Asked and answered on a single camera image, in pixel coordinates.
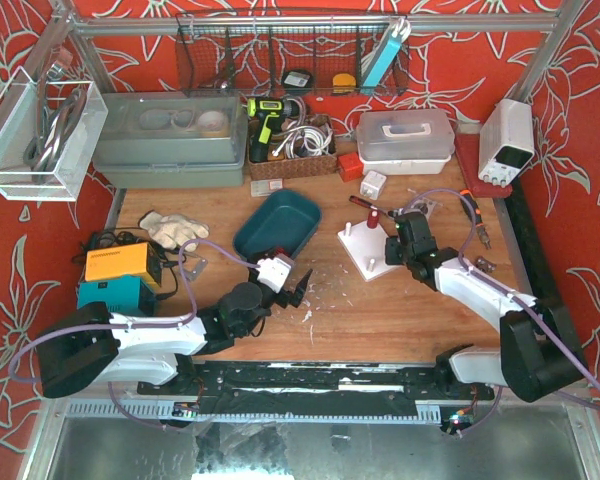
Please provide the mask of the red handled ratchet wrench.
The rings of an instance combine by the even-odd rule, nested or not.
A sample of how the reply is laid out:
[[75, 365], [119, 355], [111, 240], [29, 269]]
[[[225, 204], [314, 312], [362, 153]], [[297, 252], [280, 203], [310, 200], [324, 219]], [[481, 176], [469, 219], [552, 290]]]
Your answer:
[[358, 196], [351, 195], [349, 197], [349, 201], [355, 205], [361, 206], [368, 210], [377, 211], [379, 214], [382, 214], [388, 218], [395, 218], [398, 215], [398, 211], [396, 209], [381, 208], [381, 207], [373, 204], [372, 202], [370, 202], [364, 198], [358, 197]]

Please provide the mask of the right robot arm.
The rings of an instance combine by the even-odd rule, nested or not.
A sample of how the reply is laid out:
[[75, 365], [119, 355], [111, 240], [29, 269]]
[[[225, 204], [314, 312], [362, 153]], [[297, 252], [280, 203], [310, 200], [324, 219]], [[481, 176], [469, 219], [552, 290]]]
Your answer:
[[566, 307], [515, 291], [477, 269], [453, 248], [440, 249], [424, 214], [394, 217], [385, 261], [450, 297], [499, 334], [495, 349], [461, 345], [436, 357], [444, 384], [502, 386], [532, 403], [582, 379], [588, 370]]

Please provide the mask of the small red spring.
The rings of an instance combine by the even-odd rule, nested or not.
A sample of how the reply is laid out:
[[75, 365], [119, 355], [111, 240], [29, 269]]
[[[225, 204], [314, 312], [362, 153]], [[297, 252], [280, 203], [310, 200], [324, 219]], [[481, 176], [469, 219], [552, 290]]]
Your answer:
[[379, 225], [380, 214], [377, 210], [371, 210], [367, 217], [366, 226], [368, 229], [376, 229]]

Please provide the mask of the plastic bag with parts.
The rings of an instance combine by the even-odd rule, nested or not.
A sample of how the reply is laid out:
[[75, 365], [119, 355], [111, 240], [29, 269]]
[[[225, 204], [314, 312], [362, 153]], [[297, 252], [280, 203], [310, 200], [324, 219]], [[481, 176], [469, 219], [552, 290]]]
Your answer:
[[416, 190], [408, 189], [408, 192], [412, 195], [412, 197], [407, 202], [405, 209], [419, 210], [425, 215], [427, 220], [430, 220], [436, 209], [442, 206], [440, 202], [437, 202], [428, 196], [423, 196], [422, 198], [415, 200], [415, 197], [419, 195], [419, 192]]

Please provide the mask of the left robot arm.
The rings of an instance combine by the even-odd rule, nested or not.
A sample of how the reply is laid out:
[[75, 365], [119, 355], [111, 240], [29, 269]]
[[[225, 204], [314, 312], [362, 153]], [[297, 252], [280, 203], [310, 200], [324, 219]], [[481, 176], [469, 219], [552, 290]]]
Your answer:
[[89, 303], [37, 337], [43, 396], [68, 397], [102, 382], [168, 384], [184, 373], [186, 357], [218, 353], [253, 334], [273, 305], [299, 306], [311, 274], [293, 291], [276, 292], [251, 271], [246, 282], [195, 316], [133, 317]]

